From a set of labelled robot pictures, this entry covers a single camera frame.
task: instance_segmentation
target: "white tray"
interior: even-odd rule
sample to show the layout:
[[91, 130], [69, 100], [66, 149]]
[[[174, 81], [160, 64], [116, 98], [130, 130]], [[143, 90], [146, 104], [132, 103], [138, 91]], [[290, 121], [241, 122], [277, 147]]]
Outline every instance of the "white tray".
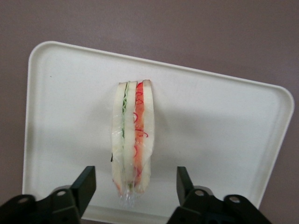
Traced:
[[[134, 209], [119, 206], [110, 164], [119, 82], [150, 79], [156, 119], [152, 176]], [[44, 42], [29, 58], [23, 193], [40, 200], [96, 166], [84, 218], [164, 224], [179, 206], [176, 167], [219, 199], [259, 206], [294, 108], [284, 88], [181, 66]]]

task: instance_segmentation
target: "gray background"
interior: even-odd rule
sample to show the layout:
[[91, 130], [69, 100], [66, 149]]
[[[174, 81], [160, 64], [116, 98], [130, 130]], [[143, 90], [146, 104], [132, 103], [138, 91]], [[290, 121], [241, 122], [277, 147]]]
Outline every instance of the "gray background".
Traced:
[[[281, 85], [299, 102], [299, 1], [0, 0], [0, 204], [21, 194], [28, 57], [50, 40]], [[260, 206], [274, 224], [299, 223], [298, 119]]]

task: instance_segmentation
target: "tray rim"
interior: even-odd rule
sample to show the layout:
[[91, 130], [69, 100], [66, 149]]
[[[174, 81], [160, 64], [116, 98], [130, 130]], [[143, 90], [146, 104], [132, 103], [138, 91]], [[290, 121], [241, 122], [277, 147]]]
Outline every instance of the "tray rim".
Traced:
[[109, 52], [109, 51], [103, 51], [103, 50], [99, 50], [99, 49], [92, 49], [92, 48], [88, 48], [88, 47], [82, 47], [82, 46], [78, 46], [78, 45], [73, 45], [73, 44], [68, 44], [68, 43], [63, 43], [63, 42], [57, 42], [57, 41], [45, 41], [42, 42], [38, 45], [36, 45], [33, 50], [30, 53], [29, 56], [29, 60], [28, 60], [28, 79], [27, 79], [27, 96], [26, 96], [26, 119], [25, 119], [25, 144], [24, 144], [24, 163], [23, 163], [23, 178], [22, 178], [22, 193], [25, 192], [26, 190], [26, 167], [28, 166], [27, 163], [27, 150], [28, 150], [28, 146], [27, 146], [27, 141], [28, 141], [28, 122], [29, 122], [29, 105], [30, 105], [30, 90], [31, 90], [31, 71], [32, 71], [32, 66], [33, 66], [33, 61], [34, 61], [34, 57], [36, 55], [36, 53], [39, 50], [42, 50], [45, 47], [51, 47], [51, 46], [60, 46], [60, 47], [64, 47], [64, 48], [71, 48], [71, 49], [76, 49], [76, 50], [83, 50], [83, 51], [88, 51], [88, 52], [93, 52], [93, 53], [97, 53], [97, 54], [102, 54], [102, 55], [107, 55], [107, 56], [115, 56], [118, 58], [123, 58], [123, 59], [129, 59], [129, 60], [134, 60], [134, 61], [139, 61], [139, 62], [144, 62], [144, 63], [150, 63], [150, 64], [155, 64], [155, 65], [159, 65], [159, 66], [165, 66], [168, 68], [173, 68], [173, 69], [179, 69], [179, 70], [184, 70], [184, 71], [191, 71], [191, 72], [196, 72], [196, 73], [203, 73], [205, 75], [209, 75], [209, 76], [213, 76], [213, 77], [219, 77], [219, 78], [223, 78], [223, 79], [229, 79], [229, 80], [234, 80], [234, 81], [238, 81], [238, 82], [243, 82], [243, 83], [248, 83], [248, 84], [255, 84], [255, 85], [259, 85], [259, 86], [264, 86], [267, 88], [272, 88], [272, 89], [276, 89], [277, 91], [280, 91], [282, 94], [285, 94], [285, 96], [289, 99], [289, 103], [290, 103], [290, 107], [288, 107], [288, 112], [286, 113], [286, 120], [287, 122], [284, 123], [284, 127], [282, 128], [282, 135], [281, 138], [279, 139], [279, 143], [277, 144], [278, 149], [275, 151], [275, 159], [273, 160], [272, 164], [269, 167], [269, 173], [266, 177], [266, 182], [265, 182], [265, 186], [263, 186], [263, 190], [262, 190], [262, 197], [260, 198], [259, 202], [258, 202], [258, 206], [260, 206], [261, 201], [263, 199], [264, 193], [266, 191], [267, 185], [269, 183], [272, 171], [274, 169], [277, 157], [278, 157], [278, 153], [281, 149], [281, 146], [283, 144], [286, 132], [288, 130], [288, 127], [290, 125], [291, 119], [292, 119], [292, 115], [294, 113], [294, 107], [295, 107], [295, 101], [294, 98], [292, 96], [292, 94], [285, 88], [282, 87], [280, 85], [274, 85], [274, 84], [268, 84], [268, 83], [263, 83], [263, 82], [259, 82], [259, 81], [254, 81], [254, 80], [249, 80], [249, 79], [245, 79], [245, 78], [240, 78], [240, 77], [233, 77], [233, 76], [228, 76], [228, 75], [223, 75], [223, 74], [219, 74], [219, 73], [215, 73], [215, 72], [210, 72], [210, 71], [205, 71], [205, 70], [200, 70], [200, 69], [195, 69], [195, 68], [189, 68], [189, 67], [185, 67], [185, 66], [180, 66], [180, 65], [175, 65], [175, 64], [170, 64], [170, 63], [164, 63], [164, 62], [159, 62], [159, 61], [154, 61], [154, 60], [150, 60], [150, 59], [145, 59], [145, 58], [139, 58], [139, 57], [135, 57], [135, 56], [128, 56], [125, 54], [119, 54], [119, 53], [113, 53], [113, 52]]

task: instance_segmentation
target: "screw hole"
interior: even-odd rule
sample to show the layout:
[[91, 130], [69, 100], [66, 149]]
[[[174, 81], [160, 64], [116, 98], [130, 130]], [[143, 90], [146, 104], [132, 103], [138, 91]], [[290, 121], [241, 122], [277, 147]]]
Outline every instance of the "screw hole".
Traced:
[[181, 217], [181, 218], [179, 218], [178, 220], [179, 220], [181, 223], [186, 222], [186, 218], [185, 218], [185, 217]]
[[195, 194], [198, 195], [198, 196], [204, 196], [205, 195], [205, 193], [202, 190], [197, 190], [195, 192]]
[[229, 199], [230, 199], [232, 202], [234, 202], [234, 203], [240, 203], [240, 202], [241, 202], [240, 199], [237, 198], [237, 197], [235, 197], [235, 196], [231, 196]]
[[25, 203], [26, 201], [28, 201], [28, 198], [27, 198], [27, 197], [21, 198], [21, 199], [18, 201], [18, 204]]
[[57, 196], [62, 196], [62, 195], [65, 195], [65, 191], [64, 190], [62, 190], [62, 191], [59, 191], [58, 193], [57, 193]]

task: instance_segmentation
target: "red filling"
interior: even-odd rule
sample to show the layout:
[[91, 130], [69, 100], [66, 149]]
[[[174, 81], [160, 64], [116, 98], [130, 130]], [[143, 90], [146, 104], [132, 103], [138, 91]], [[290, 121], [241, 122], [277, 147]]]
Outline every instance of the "red filling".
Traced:
[[143, 135], [146, 134], [143, 131], [143, 83], [139, 83], [136, 87], [135, 95], [135, 156], [134, 156], [134, 168], [135, 168], [135, 185], [140, 183], [142, 173], [142, 151], [143, 151]]

